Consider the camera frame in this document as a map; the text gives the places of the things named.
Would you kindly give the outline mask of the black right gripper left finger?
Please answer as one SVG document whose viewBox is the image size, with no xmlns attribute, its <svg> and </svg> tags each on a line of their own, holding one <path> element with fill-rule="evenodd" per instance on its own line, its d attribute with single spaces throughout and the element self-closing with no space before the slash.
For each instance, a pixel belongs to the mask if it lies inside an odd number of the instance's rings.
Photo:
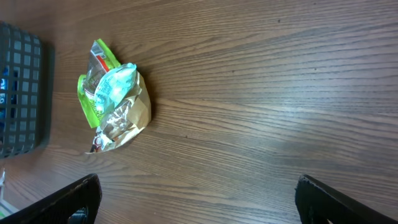
<svg viewBox="0 0 398 224">
<path fill-rule="evenodd" d="M 1 220 L 3 224 L 94 224 L 102 198 L 97 174 L 88 174 Z"/>
</svg>

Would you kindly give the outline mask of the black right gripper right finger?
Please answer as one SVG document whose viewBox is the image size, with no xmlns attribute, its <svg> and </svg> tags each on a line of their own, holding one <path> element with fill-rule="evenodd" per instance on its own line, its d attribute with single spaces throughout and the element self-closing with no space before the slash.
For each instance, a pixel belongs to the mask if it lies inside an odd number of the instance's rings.
<svg viewBox="0 0 398 224">
<path fill-rule="evenodd" d="M 306 224 L 397 224 L 396 220 L 306 174 L 298 179 L 295 204 L 301 222 Z"/>
</svg>

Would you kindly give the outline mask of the brown paper bread bag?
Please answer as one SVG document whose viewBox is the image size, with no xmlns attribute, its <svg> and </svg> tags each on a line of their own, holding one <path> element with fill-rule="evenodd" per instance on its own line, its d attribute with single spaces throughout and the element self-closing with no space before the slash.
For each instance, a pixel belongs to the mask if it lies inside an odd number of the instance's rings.
<svg viewBox="0 0 398 224">
<path fill-rule="evenodd" d="M 116 109 L 106 114 L 96 128 L 90 154 L 117 149 L 136 137 L 151 121 L 152 111 L 144 79 L 136 84 Z"/>
</svg>

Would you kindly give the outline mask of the light teal snack packet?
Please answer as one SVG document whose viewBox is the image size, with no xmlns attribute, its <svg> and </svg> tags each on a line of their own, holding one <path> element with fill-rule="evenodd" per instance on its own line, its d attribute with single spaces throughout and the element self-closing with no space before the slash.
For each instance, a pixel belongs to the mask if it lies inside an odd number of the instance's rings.
<svg viewBox="0 0 398 224">
<path fill-rule="evenodd" d="M 105 114 L 117 107 L 136 82 L 136 68 L 135 64 L 126 63 L 101 78 L 94 96 L 97 111 Z"/>
</svg>

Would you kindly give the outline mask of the green snack packet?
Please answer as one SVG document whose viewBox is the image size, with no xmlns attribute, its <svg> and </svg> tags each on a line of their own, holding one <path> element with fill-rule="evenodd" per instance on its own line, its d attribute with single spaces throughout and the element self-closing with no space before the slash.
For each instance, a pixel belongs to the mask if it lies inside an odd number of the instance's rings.
<svg viewBox="0 0 398 224">
<path fill-rule="evenodd" d="M 103 117 L 95 107 L 96 87 L 106 73 L 120 65 L 102 39 L 93 42 L 89 52 L 87 72 L 85 75 L 80 75 L 77 85 L 78 99 L 90 128 L 98 127 Z"/>
</svg>

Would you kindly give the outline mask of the grey plastic mesh basket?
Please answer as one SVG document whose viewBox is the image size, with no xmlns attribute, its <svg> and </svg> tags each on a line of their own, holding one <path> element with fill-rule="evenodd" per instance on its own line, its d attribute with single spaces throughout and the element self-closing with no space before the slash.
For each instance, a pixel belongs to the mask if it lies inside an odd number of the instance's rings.
<svg viewBox="0 0 398 224">
<path fill-rule="evenodd" d="M 54 68 L 51 44 L 1 22 L 1 158 L 48 144 Z"/>
</svg>

